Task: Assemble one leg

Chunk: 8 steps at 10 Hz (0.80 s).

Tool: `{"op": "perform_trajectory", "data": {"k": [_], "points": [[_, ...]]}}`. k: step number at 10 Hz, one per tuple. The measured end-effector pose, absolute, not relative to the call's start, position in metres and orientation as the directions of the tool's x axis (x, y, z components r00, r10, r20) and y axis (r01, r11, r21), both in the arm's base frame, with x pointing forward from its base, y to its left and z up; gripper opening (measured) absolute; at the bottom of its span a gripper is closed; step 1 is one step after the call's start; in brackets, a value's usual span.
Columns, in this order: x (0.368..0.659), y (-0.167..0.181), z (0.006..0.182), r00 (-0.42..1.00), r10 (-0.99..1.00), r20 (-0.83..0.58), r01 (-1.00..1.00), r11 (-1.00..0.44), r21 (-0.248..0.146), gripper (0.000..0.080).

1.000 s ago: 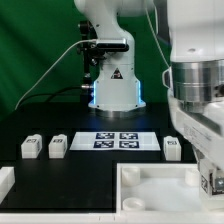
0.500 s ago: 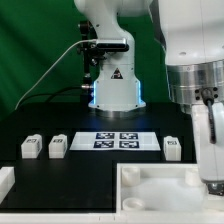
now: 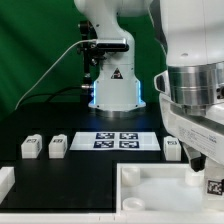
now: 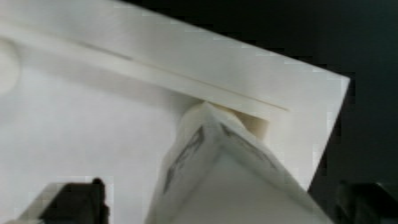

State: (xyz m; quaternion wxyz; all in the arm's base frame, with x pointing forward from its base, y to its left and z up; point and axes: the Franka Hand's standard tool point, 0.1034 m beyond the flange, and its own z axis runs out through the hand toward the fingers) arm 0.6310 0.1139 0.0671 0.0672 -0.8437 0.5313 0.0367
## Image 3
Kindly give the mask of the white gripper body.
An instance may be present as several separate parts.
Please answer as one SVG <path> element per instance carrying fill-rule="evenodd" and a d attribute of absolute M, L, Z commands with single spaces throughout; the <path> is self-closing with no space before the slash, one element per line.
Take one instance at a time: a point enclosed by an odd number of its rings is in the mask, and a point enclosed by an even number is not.
<path fill-rule="evenodd" d="M 224 165 L 224 104 L 209 106 L 205 116 L 191 116 L 165 94 L 159 95 L 159 103 L 168 133 Z"/>

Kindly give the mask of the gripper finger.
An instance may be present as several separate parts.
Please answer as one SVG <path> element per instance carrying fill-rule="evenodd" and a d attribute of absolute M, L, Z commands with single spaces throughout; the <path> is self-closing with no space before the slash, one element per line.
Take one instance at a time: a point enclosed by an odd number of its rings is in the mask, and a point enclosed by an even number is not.
<path fill-rule="evenodd" d="M 202 171 L 205 168 L 206 156 L 187 144 L 183 144 L 183 148 L 187 155 L 190 167 L 195 172 Z"/>

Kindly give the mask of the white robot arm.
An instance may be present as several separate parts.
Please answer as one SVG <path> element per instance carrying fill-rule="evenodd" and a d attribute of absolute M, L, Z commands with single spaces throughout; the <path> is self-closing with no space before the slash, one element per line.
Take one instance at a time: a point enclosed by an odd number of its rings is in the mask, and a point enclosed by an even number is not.
<path fill-rule="evenodd" d="M 163 124 L 183 143 L 194 171 L 224 166 L 224 0 L 74 0 L 90 22 L 100 73 L 89 107 L 105 115 L 144 108 L 134 72 L 135 41 L 119 17 L 148 15 L 166 57 L 154 78 Z"/>

